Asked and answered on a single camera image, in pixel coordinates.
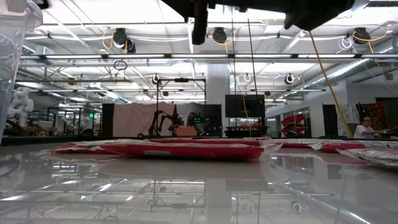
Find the man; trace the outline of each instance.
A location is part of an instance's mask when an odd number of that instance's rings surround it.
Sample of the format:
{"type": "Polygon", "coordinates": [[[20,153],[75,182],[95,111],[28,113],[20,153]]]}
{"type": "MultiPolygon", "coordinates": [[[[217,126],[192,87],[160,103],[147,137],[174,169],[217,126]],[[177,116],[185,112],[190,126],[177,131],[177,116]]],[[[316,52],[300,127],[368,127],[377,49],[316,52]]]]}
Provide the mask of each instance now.
{"type": "Polygon", "coordinates": [[[358,125],[355,129],[354,138],[361,139],[371,139],[374,136],[379,136],[381,133],[389,132],[389,129],[385,129],[382,131],[375,131],[371,128],[372,122],[369,117],[365,117],[361,120],[361,124],[358,125]]]}

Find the white robot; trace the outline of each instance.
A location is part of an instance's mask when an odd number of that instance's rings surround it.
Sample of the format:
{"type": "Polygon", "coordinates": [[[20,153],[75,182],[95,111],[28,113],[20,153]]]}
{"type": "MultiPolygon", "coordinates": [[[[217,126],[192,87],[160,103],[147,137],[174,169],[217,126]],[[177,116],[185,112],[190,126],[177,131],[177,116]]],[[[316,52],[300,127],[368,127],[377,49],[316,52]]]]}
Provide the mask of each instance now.
{"type": "Polygon", "coordinates": [[[18,125],[21,127],[26,126],[27,112],[33,111],[33,100],[28,98],[29,93],[29,88],[19,87],[12,95],[12,102],[8,108],[8,118],[18,118],[18,125]]]}

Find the ceiling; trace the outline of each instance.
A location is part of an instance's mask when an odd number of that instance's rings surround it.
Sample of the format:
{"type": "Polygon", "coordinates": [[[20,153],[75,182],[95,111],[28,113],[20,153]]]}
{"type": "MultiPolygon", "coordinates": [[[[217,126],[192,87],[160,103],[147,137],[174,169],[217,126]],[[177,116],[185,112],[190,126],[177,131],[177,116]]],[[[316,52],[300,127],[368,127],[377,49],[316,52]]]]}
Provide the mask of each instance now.
{"type": "MultiPolygon", "coordinates": [[[[209,24],[206,41],[202,45],[191,45],[190,35],[193,23],[184,23],[183,18],[173,9],[159,0],[129,1],[129,0],[52,0],[52,7],[44,11],[44,24],[33,32],[27,32],[25,46],[36,49],[37,54],[43,52],[37,50],[41,46],[53,51],[54,54],[123,54],[124,51],[116,47],[107,49],[111,45],[111,33],[117,27],[127,29],[127,35],[134,41],[137,54],[314,54],[310,36],[302,32],[298,27],[289,30],[283,28],[284,14],[249,10],[248,13],[234,11],[231,15],[230,8],[217,6],[209,9],[209,24]],[[247,24],[250,19],[250,30],[247,24]],[[218,45],[211,39],[214,27],[224,27],[227,36],[231,39],[234,31],[234,42],[227,46],[218,45]]],[[[398,9],[396,7],[366,7],[355,12],[347,11],[337,18],[312,31],[320,54],[350,54],[355,49],[357,52],[366,52],[368,45],[353,44],[348,50],[342,50],[341,41],[346,34],[352,34],[355,27],[365,27],[372,38],[384,36],[384,38],[372,42],[377,45],[395,36],[398,25],[398,9]]],[[[118,74],[119,82],[101,83],[103,89],[150,89],[151,79],[154,74],[161,78],[205,78],[208,61],[183,60],[167,65],[170,60],[151,60],[154,65],[147,66],[146,60],[127,60],[139,62],[142,65],[129,66],[124,72],[118,74]],[[125,77],[129,82],[120,82],[125,77]]],[[[32,61],[21,61],[20,68],[35,73],[37,76],[19,74],[17,80],[42,80],[45,69],[42,63],[34,66],[24,66],[32,61]]],[[[81,60],[81,63],[98,62],[98,60],[81,60]]],[[[331,68],[343,60],[336,62],[324,62],[326,69],[331,68]]],[[[300,61],[299,63],[287,63],[273,60],[272,62],[255,62],[254,69],[250,60],[239,61],[234,65],[237,83],[241,89],[254,88],[253,79],[245,81],[246,75],[256,74],[258,88],[291,88],[284,84],[284,78],[288,74],[296,77],[295,85],[305,84],[316,75],[320,74],[320,68],[315,60],[300,61]]],[[[66,80],[74,77],[77,80],[109,80],[115,79],[116,71],[109,73],[108,67],[100,63],[91,67],[48,67],[47,77],[53,74],[50,80],[66,80]]],[[[42,83],[47,89],[79,89],[85,88],[78,83],[42,83]]],[[[200,89],[195,83],[170,83],[167,88],[173,89],[200,89]]],[[[154,93],[117,93],[126,101],[140,101],[153,103],[151,95],[154,93]]],[[[59,93],[61,96],[71,96],[69,93],[59,93]]],[[[79,94],[88,100],[100,101],[95,93],[83,92],[79,94]]],[[[201,92],[170,93],[168,98],[200,98],[201,92]]]]}

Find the black monitor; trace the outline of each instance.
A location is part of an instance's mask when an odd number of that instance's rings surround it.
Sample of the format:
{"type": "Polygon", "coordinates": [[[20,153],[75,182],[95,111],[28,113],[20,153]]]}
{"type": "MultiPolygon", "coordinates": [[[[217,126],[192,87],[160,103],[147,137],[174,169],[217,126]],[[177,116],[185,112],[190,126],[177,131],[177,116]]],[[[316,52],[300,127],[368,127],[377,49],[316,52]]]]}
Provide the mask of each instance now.
{"type": "Polygon", "coordinates": [[[225,95],[225,116],[227,118],[264,118],[264,95],[225,95]]]}

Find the plastic bin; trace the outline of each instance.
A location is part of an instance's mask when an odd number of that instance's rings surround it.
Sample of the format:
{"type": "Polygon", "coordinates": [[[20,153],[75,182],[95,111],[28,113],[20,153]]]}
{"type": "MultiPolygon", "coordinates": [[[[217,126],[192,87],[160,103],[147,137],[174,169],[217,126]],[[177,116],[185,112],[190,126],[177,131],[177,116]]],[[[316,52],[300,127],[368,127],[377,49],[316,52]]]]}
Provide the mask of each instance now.
{"type": "Polygon", "coordinates": [[[43,23],[40,8],[30,0],[0,0],[0,142],[6,125],[25,32],[43,23]]]}

